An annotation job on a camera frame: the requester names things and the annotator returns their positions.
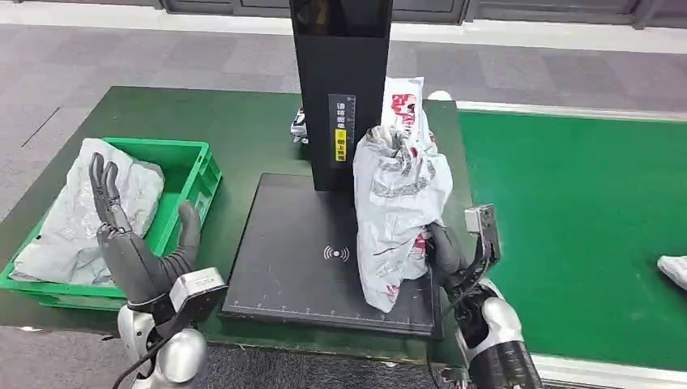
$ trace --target robotic arm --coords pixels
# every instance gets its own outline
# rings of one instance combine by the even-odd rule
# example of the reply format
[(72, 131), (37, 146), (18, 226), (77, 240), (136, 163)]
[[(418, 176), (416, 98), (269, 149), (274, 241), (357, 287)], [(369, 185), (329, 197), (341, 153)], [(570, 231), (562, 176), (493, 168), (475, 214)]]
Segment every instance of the robotic arm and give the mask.
[(188, 328), (205, 319), (224, 299), (227, 285), (214, 267), (194, 271), (200, 241), (200, 219), (193, 206), (179, 206), (181, 228), (175, 251), (154, 255), (134, 233), (115, 185), (117, 165), (95, 153), (90, 178), (96, 212), (102, 225), (98, 244), (127, 304), (117, 327), (134, 363), (114, 383), (138, 371), (132, 389), (186, 389), (206, 359), (206, 341)]
[(450, 229), (431, 224), (433, 270), (446, 291), (459, 328), (456, 340), (471, 380), (479, 389), (543, 389), (522, 326), (486, 271), (501, 256), (491, 205), (465, 211), (467, 231), (477, 235), (475, 258), (468, 261)]

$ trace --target green work table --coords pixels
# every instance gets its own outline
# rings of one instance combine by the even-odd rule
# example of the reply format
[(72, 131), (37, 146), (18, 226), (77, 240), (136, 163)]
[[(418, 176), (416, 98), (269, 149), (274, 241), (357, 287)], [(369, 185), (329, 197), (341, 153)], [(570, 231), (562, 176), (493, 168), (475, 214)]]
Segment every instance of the green work table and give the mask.
[[(199, 266), (228, 276), (260, 174), (310, 174), (287, 132), (299, 106), (295, 94), (112, 88), (0, 224), (0, 256), (12, 256), (57, 196), (83, 138), (202, 140), (224, 179)], [(495, 204), (502, 260), (490, 277), (518, 311), (530, 350), (543, 355), (537, 366), (551, 370), (543, 376), (585, 370), (546, 355), (605, 362), (597, 370), (645, 366), (652, 378), (654, 369), (687, 371), (685, 293), (655, 267), (661, 254), (687, 254), (687, 125), (665, 115), (514, 105), (464, 104), (456, 114), (452, 101), (425, 109), (453, 173), (446, 222), (469, 252), (463, 209), (473, 198)], [(113, 312), (49, 308), (5, 290), (0, 309), (0, 325), (117, 329)], [(433, 361), (460, 365), (454, 328), (447, 318), (445, 340), (429, 347), (410, 337), (217, 317), (202, 329), (221, 344), (411, 363), (423, 363), (429, 349)], [(687, 383), (685, 374), (668, 376)]]
[[(261, 173), (310, 175), (309, 162), (288, 133), (288, 124), (300, 105), (301, 97), (297, 94), (110, 89), (0, 224), (0, 257), (12, 256), (53, 202), (83, 138), (201, 140), (210, 144), (224, 178), (203, 226), (198, 265), (218, 267), (223, 276), (228, 276)], [(445, 152), (463, 164), (462, 168), (454, 167), (454, 175), (456, 182), (461, 182), (462, 176), (467, 189), (460, 135), (455, 132), (454, 103), (433, 102), (427, 110), (438, 136), (447, 137)], [(467, 190), (455, 191), (454, 203), (453, 215), (460, 222), (463, 207), (469, 205)], [(117, 330), (114, 312), (49, 308), (6, 290), (0, 291), (0, 308), (7, 312), (0, 318), (2, 325), (108, 333)], [(454, 323), (447, 319), (446, 325), (447, 331), (453, 331)], [(248, 323), (228, 318), (212, 318), (202, 329), (211, 342), (244, 347), (417, 363), (423, 362), (427, 355), (423, 340), (364, 331)], [(434, 346), (434, 359), (460, 364), (454, 342), (437, 342)]]

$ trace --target red printed logo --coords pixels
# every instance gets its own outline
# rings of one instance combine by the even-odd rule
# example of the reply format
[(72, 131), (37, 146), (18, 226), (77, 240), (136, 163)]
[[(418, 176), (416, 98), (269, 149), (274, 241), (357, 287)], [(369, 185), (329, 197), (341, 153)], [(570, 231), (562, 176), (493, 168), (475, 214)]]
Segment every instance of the red printed logo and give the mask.
[(391, 108), (400, 116), (403, 125), (410, 127), (415, 123), (415, 95), (391, 95)]
[(415, 238), (415, 243), (412, 245), (416, 249), (425, 249), (425, 238), (422, 236), (422, 233), (418, 233), (417, 237)]
[(386, 294), (389, 296), (395, 296), (399, 292), (399, 286), (398, 285), (387, 285), (386, 286)]

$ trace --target black vertical stand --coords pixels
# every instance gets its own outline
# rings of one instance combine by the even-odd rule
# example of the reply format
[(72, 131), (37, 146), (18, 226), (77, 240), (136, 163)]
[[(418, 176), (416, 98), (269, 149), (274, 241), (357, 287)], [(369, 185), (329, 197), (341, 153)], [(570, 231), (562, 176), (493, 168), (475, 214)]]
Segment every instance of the black vertical stand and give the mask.
[(382, 116), (392, 0), (290, 0), (315, 190), (353, 188), (358, 141)]

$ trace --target black panel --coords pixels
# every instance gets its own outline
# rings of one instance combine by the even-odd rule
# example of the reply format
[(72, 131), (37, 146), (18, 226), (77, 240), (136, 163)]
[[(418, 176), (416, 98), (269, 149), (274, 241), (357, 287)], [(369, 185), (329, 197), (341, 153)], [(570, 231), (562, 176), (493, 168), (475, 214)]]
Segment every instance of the black panel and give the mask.
[(111, 4), (115, 6), (152, 6), (162, 9), (158, 0), (40, 0), (41, 2), (73, 2), (78, 4)]
[[(315, 190), (352, 191), (355, 146), (382, 117), (391, 0), (291, 4)], [(355, 120), (335, 126), (337, 105), (354, 107)], [(352, 128), (348, 137), (339, 138), (339, 130)], [(348, 146), (338, 160), (333, 151), (342, 140)]]
[(638, 0), (480, 0), (477, 19), (631, 24)]
[(229, 0), (161, 0), (170, 14), (232, 15)]
[[(392, 15), (397, 21), (458, 23), (463, 4), (464, 0), (397, 0)], [(235, 15), (288, 18), (288, 0), (235, 0), (233, 12)]]
[(222, 315), (441, 335), (434, 326), (440, 307), (431, 275), (405, 280), (388, 314), (365, 302), (356, 231), (351, 194), (316, 192), (311, 177), (264, 173)]
[(664, 0), (658, 6), (650, 26), (687, 28), (687, 0)]

